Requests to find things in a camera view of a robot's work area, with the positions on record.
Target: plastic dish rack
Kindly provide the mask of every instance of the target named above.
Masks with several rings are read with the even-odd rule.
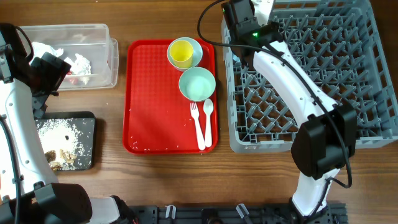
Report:
[[[358,114],[356,148],[398,139],[398,104],[370,2],[276,0],[270,20],[308,76]],[[223,42],[230,41],[225,21]],[[228,81],[229,139],[234,152],[279,152],[299,130],[282,98],[256,71],[243,70],[223,47]]]

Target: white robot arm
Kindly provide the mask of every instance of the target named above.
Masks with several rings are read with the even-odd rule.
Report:
[[[43,115],[45,101],[57,95],[70,65],[50,54],[29,65],[33,52],[27,56],[17,30],[31,47],[19,27],[0,24],[0,223],[97,224],[121,216],[139,223],[117,196],[89,198],[79,185],[58,183],[45,158],[34,114]]]
[[[300,128],[292,156],[301,171],[290,200],[297,214],[292,220],[306,223],[321,215],[330,182],[341,167],[349,166],[348,157],[353,156],[355,147],[356,112],[350,105],[339,106],[314,84],[289,52],[278,23],[266,25],[273,3],[230,0],[221,7],[231,42],[219,44],[200,36],[212,44],[231,47],[243,66],[255,69],[269,81],[292,112]]]

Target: white spoon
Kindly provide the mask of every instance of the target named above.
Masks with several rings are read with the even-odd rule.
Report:
[[[211,120],[210,115],[214,110],[213,102],[211,99],[205,100],[205,104],[203,105],[203,110],[206,114],[206,134],[205,134],[205,144],[206,147],[210,147],[213,144],[213,140],[211,138]]]

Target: wooden table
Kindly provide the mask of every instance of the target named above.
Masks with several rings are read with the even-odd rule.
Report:
[[[226,74],[222,49],[216,47],[220,141],[207,155],[137,157],[121,144],[127,48],[139,39],[198,37],[197,19],[211,1],[5,0],[0,21],[17,26],[104,23],[119,42],[119,80],[110,90],[67,91],[48,100],[48,111],[94,112],[98,118],[95,166],[63,172],[64,183],[82,185],[93,197],[118,195],[129,205],[287,202],[299,170],[290,152],[242,155],[229,147]],[[398,85],[397,1],[374,0],[373,9],[391,77]],[[221,12],[208,12],[203,34],[221,41]],[[398,222],[398,142],[382,149],[362,149],[351,160],[353,187],[333,184],[329,200],[347,203],[351,223]],[[345,170],[339,179],[346,182]]]

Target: yellow cup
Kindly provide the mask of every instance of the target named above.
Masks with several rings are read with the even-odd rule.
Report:
[[[192,44],[186,40],[178,40],[171,46],[170,55],[175,66],[189,68],[192,65]]]

